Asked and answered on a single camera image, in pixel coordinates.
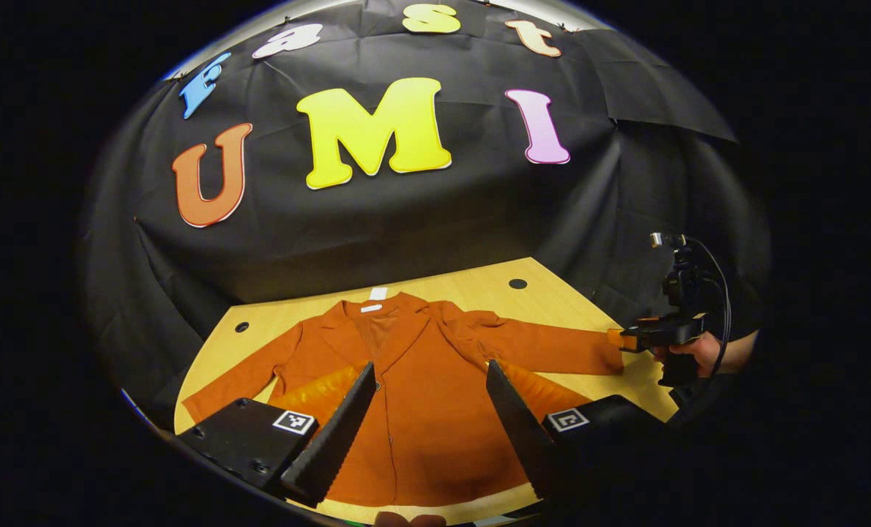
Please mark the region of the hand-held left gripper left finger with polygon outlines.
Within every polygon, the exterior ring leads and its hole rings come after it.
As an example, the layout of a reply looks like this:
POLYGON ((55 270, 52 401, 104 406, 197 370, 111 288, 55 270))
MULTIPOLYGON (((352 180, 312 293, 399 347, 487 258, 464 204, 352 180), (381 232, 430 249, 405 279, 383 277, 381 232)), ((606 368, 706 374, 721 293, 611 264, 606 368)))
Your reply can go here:
POLYGON ((289 393, 278 406, 237 398, 178 438, 246 485, 316 507, 351 450, 375 385, 374 363, 346 367, 289 393))

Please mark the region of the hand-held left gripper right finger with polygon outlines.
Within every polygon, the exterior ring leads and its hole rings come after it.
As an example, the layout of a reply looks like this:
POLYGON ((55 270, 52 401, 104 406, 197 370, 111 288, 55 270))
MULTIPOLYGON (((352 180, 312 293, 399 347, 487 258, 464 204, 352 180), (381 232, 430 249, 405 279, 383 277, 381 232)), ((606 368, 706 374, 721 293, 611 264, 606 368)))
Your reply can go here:
POLYGON ((539 407, 544 391, 523 368, 492 360, 486 388, 536 497, 576 506, 613 486, 640 482, 674 438, 674 429, 622 395, 539 407))

